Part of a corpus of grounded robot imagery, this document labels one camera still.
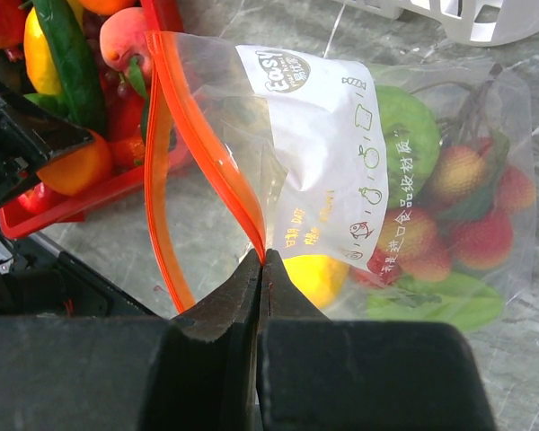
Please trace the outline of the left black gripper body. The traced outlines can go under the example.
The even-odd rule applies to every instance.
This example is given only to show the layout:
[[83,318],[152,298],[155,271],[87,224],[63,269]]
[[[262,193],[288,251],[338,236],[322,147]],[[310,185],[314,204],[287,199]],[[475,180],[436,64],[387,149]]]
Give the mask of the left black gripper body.
[[35,187],[44,166],[93,141],[86,128],[46,112],[0,81],[0,208]]

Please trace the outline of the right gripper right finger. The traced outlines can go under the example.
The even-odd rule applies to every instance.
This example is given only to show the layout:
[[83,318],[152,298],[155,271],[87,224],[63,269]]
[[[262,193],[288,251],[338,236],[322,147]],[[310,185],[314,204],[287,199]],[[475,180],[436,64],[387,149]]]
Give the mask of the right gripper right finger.
[[293,284],[279,253],[266,252],[261,269],[258,332],[272,320],[327,321],[328,318]]

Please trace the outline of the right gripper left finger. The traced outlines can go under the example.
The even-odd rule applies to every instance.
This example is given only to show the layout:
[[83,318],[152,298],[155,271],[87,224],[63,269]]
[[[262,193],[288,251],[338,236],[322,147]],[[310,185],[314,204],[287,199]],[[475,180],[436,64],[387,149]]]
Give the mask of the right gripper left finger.
[[260,281],[260,261],[255,251],[249,251],[224,283],[172,323],[189,339],[215,342],[243,316],[251,316],[252,307],[260,303]]

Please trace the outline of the lychee bunch with leaves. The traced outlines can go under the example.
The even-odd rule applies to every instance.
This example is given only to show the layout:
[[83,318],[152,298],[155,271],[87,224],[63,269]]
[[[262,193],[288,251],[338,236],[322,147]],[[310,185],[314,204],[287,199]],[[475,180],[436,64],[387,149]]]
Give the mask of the lychee bunch with leaves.
[[403,90],[433,112],[439,157],[415,199],[388,208],[368,268],[351,271],[352,285],[369,320],[478,330],[532,272],[528,91],[498,77]]

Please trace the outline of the clear orange zip top bag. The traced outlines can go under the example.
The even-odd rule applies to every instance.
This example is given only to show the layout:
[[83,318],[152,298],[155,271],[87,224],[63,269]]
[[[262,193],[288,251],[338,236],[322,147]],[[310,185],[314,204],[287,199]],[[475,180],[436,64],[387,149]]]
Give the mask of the clear orange zip top bag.
[[484,60],[366,66],[284,48],[152,31],[145,198],[165,288],[185,312],[249,251],[263,266],[324,255],[349,273],[333,319],[369,320],[351,271],[367,270],[389,208],[378,85],[410,89],[489,77]]

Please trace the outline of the green custard apple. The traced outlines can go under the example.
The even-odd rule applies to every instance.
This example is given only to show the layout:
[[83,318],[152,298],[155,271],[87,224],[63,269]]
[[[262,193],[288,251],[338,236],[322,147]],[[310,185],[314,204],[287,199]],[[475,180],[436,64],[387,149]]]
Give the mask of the green custard apple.
[[390,208],[408,206],[434,171],[441,134],[431,109],[402,88],[378,85]]

